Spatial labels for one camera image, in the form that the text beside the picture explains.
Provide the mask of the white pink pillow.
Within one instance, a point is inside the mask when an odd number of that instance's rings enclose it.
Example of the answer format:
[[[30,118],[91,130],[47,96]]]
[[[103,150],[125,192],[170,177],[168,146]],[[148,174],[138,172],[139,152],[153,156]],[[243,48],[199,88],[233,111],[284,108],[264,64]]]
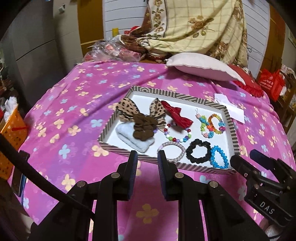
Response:
[[[176,69],[191,75],[217,80],[239,81],[245,85],[243,78],[227,64],[199,53],[178,53],[166,60],[167,67]]]

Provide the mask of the red fringed cloth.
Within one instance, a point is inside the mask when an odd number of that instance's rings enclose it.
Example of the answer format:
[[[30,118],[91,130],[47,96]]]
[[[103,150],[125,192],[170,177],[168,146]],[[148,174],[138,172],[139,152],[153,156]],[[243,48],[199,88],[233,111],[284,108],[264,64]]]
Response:
[[[233,82],[238,85],[241,89],[245,90],[253,97],[263,97],[264,91],[261,86],[257,84],[251,74],[248,74],[243,68],[237,65],[229,65],[231,69],[239,74],[239,76],[244,80],[245,84],[241,83],[238,80],[234,80]]]

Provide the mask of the red shopping bag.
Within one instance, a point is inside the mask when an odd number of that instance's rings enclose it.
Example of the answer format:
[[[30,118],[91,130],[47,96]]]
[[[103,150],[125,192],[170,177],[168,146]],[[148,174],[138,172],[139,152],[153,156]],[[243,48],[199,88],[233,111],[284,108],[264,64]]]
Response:
[[[258,84],[262,90],[268,95],[269,99],[276,102],[280,96],[280,92],[285,85],[285,80],[280,74],[280,70],[270,73],[263,69],[258,80]]]

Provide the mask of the white fluffy hair accessory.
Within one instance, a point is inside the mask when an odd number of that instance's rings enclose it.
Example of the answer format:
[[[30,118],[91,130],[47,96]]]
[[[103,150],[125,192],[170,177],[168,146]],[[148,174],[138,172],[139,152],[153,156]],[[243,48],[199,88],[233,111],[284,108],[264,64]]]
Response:
[[[141,141],[133,136],[134,124],[131,122],[119,124],[115,131],[119,139],[130,146],[132,149],[145,153],[148,148],[154,143],[154,137],[148,138],[146,141]]]

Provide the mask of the clear plastic bag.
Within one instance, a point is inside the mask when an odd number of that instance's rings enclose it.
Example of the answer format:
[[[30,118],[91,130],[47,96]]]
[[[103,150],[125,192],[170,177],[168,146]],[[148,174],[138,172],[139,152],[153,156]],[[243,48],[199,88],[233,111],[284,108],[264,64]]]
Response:
[[[83,58],[83,61],[119,61],[139,62],[142,58],[140,53],[128,50],[119,39],[98,40],[91,47]]]

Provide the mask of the grey cabinet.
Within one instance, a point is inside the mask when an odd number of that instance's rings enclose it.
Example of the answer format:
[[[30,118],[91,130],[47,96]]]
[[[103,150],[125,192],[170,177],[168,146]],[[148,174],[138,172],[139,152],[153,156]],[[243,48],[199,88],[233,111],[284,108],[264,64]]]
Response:
[[[8,76],[33,106],[64,77],[58,53],[52,1],[30,1],[1,40]]]

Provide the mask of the white paper sheet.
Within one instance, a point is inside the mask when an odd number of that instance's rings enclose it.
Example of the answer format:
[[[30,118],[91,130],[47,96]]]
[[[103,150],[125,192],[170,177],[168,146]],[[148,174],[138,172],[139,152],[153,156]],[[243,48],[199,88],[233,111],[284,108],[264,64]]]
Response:
[[[225,96],[224,94],[215,93],[214,94],[214,101],[220,105],[225,106],[232,119],[234,119],[240,123],[245,123],[244,110],[241,108],[238,108],[236,105],[232,104],[228,100],[227,96]]]

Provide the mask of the orange plastic basket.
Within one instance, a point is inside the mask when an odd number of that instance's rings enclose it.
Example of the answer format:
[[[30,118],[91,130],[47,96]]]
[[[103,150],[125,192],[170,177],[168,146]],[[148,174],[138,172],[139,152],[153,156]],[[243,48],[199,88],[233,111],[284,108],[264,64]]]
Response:
[[[28,136],[28,129],[29,128],[23,121],[18,108],[15,108],[3,128],[1,128],[1,134],[16,150],[18,150]],[[1,178],[8,180],[13,169],[13,164],[4,156],[3,153],[1,153],[0,158],[0,168]]]

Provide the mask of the red ribbon bow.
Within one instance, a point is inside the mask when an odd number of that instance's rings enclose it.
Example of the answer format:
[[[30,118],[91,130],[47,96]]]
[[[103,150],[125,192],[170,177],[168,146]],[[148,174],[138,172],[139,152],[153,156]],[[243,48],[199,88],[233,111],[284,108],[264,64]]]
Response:
[[[186,129],[193,124],[192,120],[181,116],[181,108],[173,107],[164,100],[161,101],[161,104],[177,126]]]

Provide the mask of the leopard print bow scrunchie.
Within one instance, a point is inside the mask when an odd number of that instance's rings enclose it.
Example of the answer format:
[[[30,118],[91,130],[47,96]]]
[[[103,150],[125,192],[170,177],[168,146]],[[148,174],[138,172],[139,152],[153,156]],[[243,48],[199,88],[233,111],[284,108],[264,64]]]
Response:
[[[116,106],[122,122],[132,122],[135,139],[146,141],[154,136],[156,129],[164,130],[166,126],[166,109],[161,101],[156,98],[149,106],[149,114],[141,113],[136,104],[128,97],[122,98]]]

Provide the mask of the beige floral quilt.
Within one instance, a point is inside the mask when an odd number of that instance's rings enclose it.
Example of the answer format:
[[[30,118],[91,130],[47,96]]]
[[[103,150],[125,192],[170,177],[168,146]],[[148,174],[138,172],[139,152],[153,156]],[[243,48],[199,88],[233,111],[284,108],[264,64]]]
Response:
[[[248,65],[242,1],[148,1],[142,25],[120,40],[141,54],[192,52]]]

